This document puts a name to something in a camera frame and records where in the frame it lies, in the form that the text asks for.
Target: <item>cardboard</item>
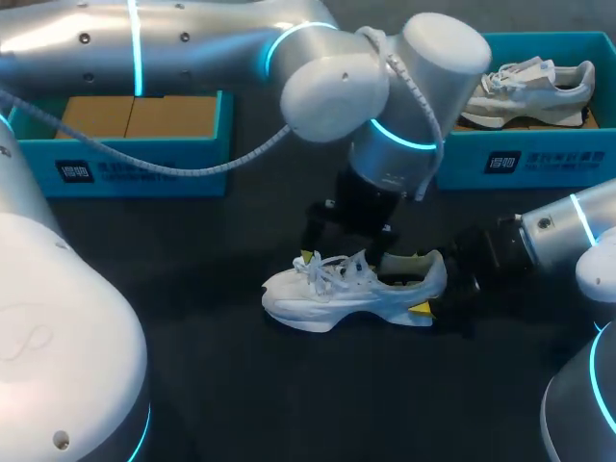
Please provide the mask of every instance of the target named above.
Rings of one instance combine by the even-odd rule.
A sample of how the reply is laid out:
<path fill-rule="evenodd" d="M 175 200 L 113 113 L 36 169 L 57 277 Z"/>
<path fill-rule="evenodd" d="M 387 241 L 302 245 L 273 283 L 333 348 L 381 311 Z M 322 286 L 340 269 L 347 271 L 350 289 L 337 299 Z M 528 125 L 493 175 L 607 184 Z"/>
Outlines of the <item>cardboard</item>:
<path fill-rule="evenodd" d="M 62 121 L 93 138 L 124 138 L 133 107 L 132 96 L 77 96 L 66 104 Z M 62 132 L 56 139 L 69 139 Z"/>
<path fill-rule="evenodd" d="M 137 98 L 126 138 L 211 138 L 216 116 L 215 96 Z"/>

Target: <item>white shoelace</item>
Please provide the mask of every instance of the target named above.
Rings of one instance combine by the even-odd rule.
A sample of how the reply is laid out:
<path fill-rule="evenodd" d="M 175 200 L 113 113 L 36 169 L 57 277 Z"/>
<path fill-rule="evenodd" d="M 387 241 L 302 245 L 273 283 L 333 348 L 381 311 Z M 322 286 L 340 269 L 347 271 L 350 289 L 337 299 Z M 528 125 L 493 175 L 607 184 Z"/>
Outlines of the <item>white shoelace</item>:
<path fill-rule="evenodd" d="M 355 260 L 352 257 L 338 255 L 323 260 L 318 252 L 315 252 L 309 263 L 305 263 L 302 257 L 293 260 L 295 270 L 308 275 L 308 283 L 315 285 L 319 295 L 329 290 L 348 289 L 353 282 L 359 282 L 370 273 L 370 271 L 358 271 L 349 275 L 347 267 L 354 264 Z"/>
<path fill-rule="evenodd" d="M 518 82 L 515 78 L 515 75 L 518 73 L 519 69 L 512 70 L 512 67 L 516 65 L 516 63 L 503 64 L 499 67 L 498 72 L 483 75 L 481 77 L 481 85 L 483 86 L 483 89 L 488 93 L 493 93 L 494 90 L 501 89 L 523 89 L 526 85 L 522 82 Z"/>

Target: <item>blue box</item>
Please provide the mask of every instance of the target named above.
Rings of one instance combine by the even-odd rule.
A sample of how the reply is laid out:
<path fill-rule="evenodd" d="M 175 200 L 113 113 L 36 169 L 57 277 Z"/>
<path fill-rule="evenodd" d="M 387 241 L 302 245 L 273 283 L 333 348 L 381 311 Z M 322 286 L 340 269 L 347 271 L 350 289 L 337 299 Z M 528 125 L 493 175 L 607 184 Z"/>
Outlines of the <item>blue box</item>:
<path fill-rule="evenodd" d="M 233 97 L 217 93 L 211 138 L 102 139 L 104 144 L 152 164 L 177 168 L 212 167 L 229 160 Z M 62 118 L 67 99 L 38 101 Z M 151 173 L 97 152 L 76 140 L 56 140 L 56 130 L 13 109 L 9 123 L 46 197 L 223 196 L 226 174 L 185 178 Z"/>
<path fill-rule="evenodd" d="M 437 174 L 442 190 L 590 187 L 616 176 L 616 49 L 601 32 L 486 34 L 492 69 L 535 56 L 556 65 L 591 61 L 590 110 L 599 129 L 454 131 Z M 488 168 L 496 159 L 503 168 Z"/>

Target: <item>white cable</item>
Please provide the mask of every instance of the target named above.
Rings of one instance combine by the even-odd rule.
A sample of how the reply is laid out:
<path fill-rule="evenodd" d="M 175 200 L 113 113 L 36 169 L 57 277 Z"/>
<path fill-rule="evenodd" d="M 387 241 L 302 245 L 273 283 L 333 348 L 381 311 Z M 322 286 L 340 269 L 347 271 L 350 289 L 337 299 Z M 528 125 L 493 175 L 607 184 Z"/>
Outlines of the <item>white cable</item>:
<path fill-rule="evenodd" d="M 30 104 L 27 101 L 24 101 L 23 99 L 18 98 L 17 96 L 13 96 L 12 94 L 4 90 L 0 90 L 0 101 L 2 101 L 3 103 L 6 103 L 7 105 L 14 106 L 14 107 L 21 109 L 25 113 L 29 114 L 30 116 L 34 118 L 37 118 L 41 122 L 44 122 L 50 125 L 56 130 L 65 132 L 67 135 L 71 136 L 75 140 L 79 140 L 83 142 L 84 144 L 91 147 L 92 149 L 100 151 L 104 154 L 108 154 L 110 156 L 114 156 L 118 158 L 119 160 L 127 164 L 131 164 L 135 167 L 143 168 L 144 170 L 149 170 L 155 173 L 161 173 L 163 175 L 169 175 L 169 176 L 185 176 L 185 177 L 207 176 L 207 175 L 214 175 L 217 173 L 223 173 L 232 168 L 242 166 L 244 164 L 247 164 L 250 161 L 253 161 L 260 155 L 264 154 L 272 146 L 274 146 L 277 142 L 282 140 L 282 138 L 284 138 L 285 135 L 287 135 L 291 131 L 291 128 L 288 125 L 285 125 L 278 133 L 276 133 L 273 137 L 271 137 L 269 140 L 261 144 L 256 149 L 250 151 L 245 156 L 242 156 L 241 158 L 236 159 L 235 161 L 227 162 L 226 164 L 220 164 L 219 166 L 215 166 L 215 167 L 196 168 L 196 169 L 171 168 L 171 167 L 159 166 L 157 164 L 150 164 L 149 162 L 136 159 L 134 157 L 123 154 L 116 149 L 106 146 L 105 144 L 99 141 L 93 140 L 92 138 L 87 137 L 83 133 L 70 128 L 68 125 L 63 123 L 61 120 L 46 113 L 45 111 L 38 108 L 37 106 Z"/>
<path fill-rule="evenodd" d="M 381 63 L 387 63 L 391 69 L 394 70 L 396 75 L 406 83 L 406 86 L 411 90 L 413 96 L 419 103 L 422 111 L 427 118 L 428 124 L 430 125 L 430 130 L 432 131 L 432 137 L 436 142 L 436 151 L 434 153 L 434 161 L 432 162 L 432 166 L 423 179 L 422 183 L 417 187 L 415 192 L 415 200 L 420 201 L 424 199 L 425 191 L 427 187 L 430 185 L 430 181 L 436 175 L 439 167 L 441 166 L 441 162 L 443 162 L 444 157 L 444 144 L 443 144 L 443 134 L 441 132 L 441 126 L 439 125 L 438 120 L 436 119 L 436 115 L 430 104 L 425 99 L 424 94 L 417 87 L 415 82 L 408 73 L 408 70 L 402 60 L 398 55 L 391 52 L 389 49 L 389 43 L 387 42 L 387 36 L 383 31 L 377 31 L 372 27 L 362 27 L 357 31 L 357 34 L 362 34 L 368 38 L 368 40 L 374 45 L 379 54 L 379 59 Z"/>

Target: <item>logo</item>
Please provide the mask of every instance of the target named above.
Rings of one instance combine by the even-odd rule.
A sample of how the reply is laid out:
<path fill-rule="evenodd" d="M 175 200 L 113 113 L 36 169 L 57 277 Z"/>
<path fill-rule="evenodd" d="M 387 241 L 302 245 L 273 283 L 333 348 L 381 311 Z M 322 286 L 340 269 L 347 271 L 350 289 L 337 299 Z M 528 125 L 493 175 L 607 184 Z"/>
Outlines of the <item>logo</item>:
<path fill-rule="evenodd" d="M 86 161 L 56 161 L 56 168 L 65 183 L 94 182 L 94 177 Z"/>
<path fill-rule="evenodd" d="M 494 151 L 488 158 L 484 173 L 513 173 L 520 162 L 521 151 Z"/>

